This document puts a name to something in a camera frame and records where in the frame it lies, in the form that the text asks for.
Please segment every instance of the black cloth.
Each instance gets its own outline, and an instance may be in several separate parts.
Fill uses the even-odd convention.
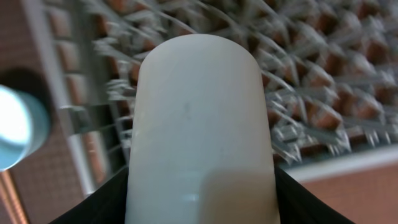
[[[51,223],[124,223],[127,180],[128,168]],[[317,199],[278,167],[275,168],[275,181],[281,224],[353,223]]]

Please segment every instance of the white plastic tube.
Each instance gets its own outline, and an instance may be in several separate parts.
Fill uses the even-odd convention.
[[[234,42],[186,35],[139,74],[126,223],[279,223],[260,69]]]

